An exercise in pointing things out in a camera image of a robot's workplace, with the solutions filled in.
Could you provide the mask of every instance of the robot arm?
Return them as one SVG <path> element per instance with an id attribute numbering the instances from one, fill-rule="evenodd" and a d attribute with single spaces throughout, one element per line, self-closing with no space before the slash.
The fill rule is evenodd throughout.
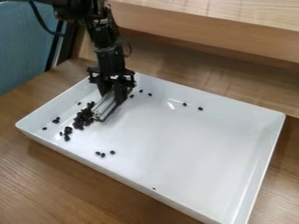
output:
<path id="1" fill-rule="evenodd" d="M 38 21 L 51 34 L 42 21 L 32 0 L 11 0 L 29 2 Z M 122 42 L 119 41 L 118 26 L 106 0 L 36 0 L 53 6 L 55 17 L 67 22 L 85 25 L 94 42 L 98 67 L 89 67 L 90 83 L 96 84 L 102 96 L 94 106 L 100 122 L 104 122 L 113 111 L 128 98 L 135 86 L 134 72 L 125 68 Z"/>

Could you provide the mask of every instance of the wall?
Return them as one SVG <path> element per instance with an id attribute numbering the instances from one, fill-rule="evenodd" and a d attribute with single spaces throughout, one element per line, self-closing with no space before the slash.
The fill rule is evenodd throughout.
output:
<path id="1" fill-rule="evenodd" d="M 52 6 L 37 6 L 50 30 L 55 30 Z M 28 3 L 0 3 L 0 95 L 43 73 L 52 39 Z"/>

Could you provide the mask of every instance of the wooden shelf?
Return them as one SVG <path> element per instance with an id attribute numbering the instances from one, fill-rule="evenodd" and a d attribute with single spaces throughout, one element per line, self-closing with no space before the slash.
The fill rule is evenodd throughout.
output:
<path id="1" fill-rule="evenodd" d="M 127 59 L 127 67 L 132 70 L 299 118 L 296 71 L 162 45 L 145 38 L 127 39 L 133 46 L 133 53 Z M 96 61 L 86 33 L 78 56 Z"/>
<path id="2" fill-rule="evenodd" d="M 296 0 L 111 0 L 120 27 L 299 62 Z"/>

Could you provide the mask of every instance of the small black object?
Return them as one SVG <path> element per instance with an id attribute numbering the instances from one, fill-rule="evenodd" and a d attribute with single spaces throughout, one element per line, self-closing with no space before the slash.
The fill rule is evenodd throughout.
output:
<path id="1" fill-rule="evenodd" d="M 71 127 L 65 127 L 65 135 L 70 135 L 73 133 L 73 129 Z"/>
<path id="2" fill-rule="evenodd" d="M 70 136 L 65 136 L 65 141 L 66 141 L 66 142 L 68 142 L 68 141 L 70 141 L 70 140 L 71 140 Z"/>
<path id="3" fill-rule="evenodd" d="M 52 120 L 53 123 L 59 123 L 59 120 L 55 119 L 55 120 Z"/>

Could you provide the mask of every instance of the black bead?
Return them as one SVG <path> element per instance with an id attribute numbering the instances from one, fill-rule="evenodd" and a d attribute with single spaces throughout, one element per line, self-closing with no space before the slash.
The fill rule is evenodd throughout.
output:
<path id="1" fill-rule="evenodd" d="M 66 142 L 68 142 L 68 141 L 70 141 L 71 140 L 71 138 L 69 137 L 69 136 L 65 136 L 65 141 Z"/>

